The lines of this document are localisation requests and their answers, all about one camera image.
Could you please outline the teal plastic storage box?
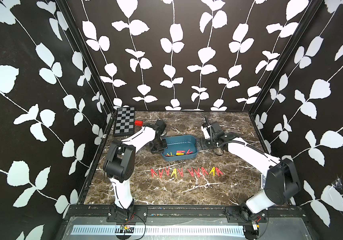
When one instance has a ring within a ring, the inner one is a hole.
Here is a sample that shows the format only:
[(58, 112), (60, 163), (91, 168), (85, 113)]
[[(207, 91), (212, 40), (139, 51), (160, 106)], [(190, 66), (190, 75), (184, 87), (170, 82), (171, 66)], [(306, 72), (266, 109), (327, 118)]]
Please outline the teal plastic storage box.
[[(167, 137), (165, 139), (167, 142), (167, 148), (161, 152), (161, 155), (162, 155), (162, 158), (167, 162), (194, 159), (198, 154), (198, 150), (196, 148), (196, 138), (192, 135)], [(187, 150), (193, 151), (194, 154), (184, 155), (184, 156), (175, 156), (175, 157), (165, 156), (166, 153), (173, 152), (175, 154), (176, 151), (187, 151)]]

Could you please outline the red clothespin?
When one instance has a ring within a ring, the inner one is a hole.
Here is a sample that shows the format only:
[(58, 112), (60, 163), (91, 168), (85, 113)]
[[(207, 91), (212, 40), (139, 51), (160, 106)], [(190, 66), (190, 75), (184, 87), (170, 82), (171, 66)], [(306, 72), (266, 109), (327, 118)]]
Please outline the red clothespin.
[(150, 170), (151, 172), (151, 177), (153, 178), (154, 176), (157, 176), (157, 172), (154, 169)]
[(194, 169), (194, 168), (190, 168), (190, 169), (187, 169), (187, 170), (188, 170), (189, 174), (190, 174), (192, 177), (194, 177), (194, 171), (195, 171), (195, 169)]
[(162, 178), (163, 171), (164, 171), (164, 169), (158, 170), (158, 175), (159, 175), (160, 178)]
[(176, 169), (176, 171), (177, 171), (177, 174), (178, 174), (181, 178), (183, 178), (183, 168), (181, 168), (181, 169)]
[(167, 168), (164, 168), (165, 172), (166, 172), (166, 175), (167, 176), (170, 176), (170, 168), (167, 167)]
[(204, 168), (204, 167), (201, 167), (200, 169), (200, 175), (202, 176), (202, 177), (206, 177), (206, 176), (209, 176), (209, 173), (206, 171), (206, 169)]
[(215, 173), (216, 173), (219, 177), (223, 175), (223, 172), (222, 172), (219, 168), (217, 168), (217, 167), (215, 167)]
[(193, 169), (193, 170), (194, 170), (194, 173), (196, 174), (196, 176), (197, 176), (198, 178), (200, 178), (200, 177), (201, 177), (200, 168)]

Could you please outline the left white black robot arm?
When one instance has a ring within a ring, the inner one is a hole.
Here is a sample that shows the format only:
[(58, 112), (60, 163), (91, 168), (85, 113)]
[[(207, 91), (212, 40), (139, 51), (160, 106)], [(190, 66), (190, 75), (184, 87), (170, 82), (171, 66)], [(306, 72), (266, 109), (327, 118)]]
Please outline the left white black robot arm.
[(146, 124), (131, 137), (110, 144), (103, 170), (112, 183), (114, 204), (118, 208), (128, 210), (133, 205), (129, 179), (134, 171), (135, 154), (148, 143), (153, 154), (166, 149), (166, 140), (162, 138), (165, 129), (166, 124), (158, 120), (155, 124)]

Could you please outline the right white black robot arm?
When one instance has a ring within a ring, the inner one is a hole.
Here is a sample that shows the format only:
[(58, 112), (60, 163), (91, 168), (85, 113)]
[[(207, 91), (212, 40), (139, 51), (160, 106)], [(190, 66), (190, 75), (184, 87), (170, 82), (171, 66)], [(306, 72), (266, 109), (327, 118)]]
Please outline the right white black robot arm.
[(283, 205), (301, 190), (294, 163), (256, 149), (242, 138), (226, 134), (220, 138), (197, 139), (199, 150), (225, 149), (242, 158), (265, 176), (265, 185), (242, 206), (241, 213), (251, 217), (274, 205)]

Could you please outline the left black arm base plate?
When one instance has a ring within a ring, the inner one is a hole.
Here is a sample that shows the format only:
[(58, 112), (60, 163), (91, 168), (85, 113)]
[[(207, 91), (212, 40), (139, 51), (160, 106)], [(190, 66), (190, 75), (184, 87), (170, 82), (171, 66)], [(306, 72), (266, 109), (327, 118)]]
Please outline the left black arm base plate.
[(117, 224), (134, 224), (146, 222), (147, 207), (130, 206), (128, 209), (122, 209), (116, 205), (112, 205), (108, 209), (106, 221), (108, 223)]

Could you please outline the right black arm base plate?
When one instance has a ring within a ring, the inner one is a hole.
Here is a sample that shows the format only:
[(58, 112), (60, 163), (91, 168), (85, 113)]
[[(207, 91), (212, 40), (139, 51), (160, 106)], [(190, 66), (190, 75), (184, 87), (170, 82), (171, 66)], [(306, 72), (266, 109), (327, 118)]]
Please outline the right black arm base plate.
[(224, 215), (229, 223), (251, 225), (253, 223), (267, 223), (267, 215), (264, 212), (253, 214), (246, 207), (229, 206), (225, 208)]

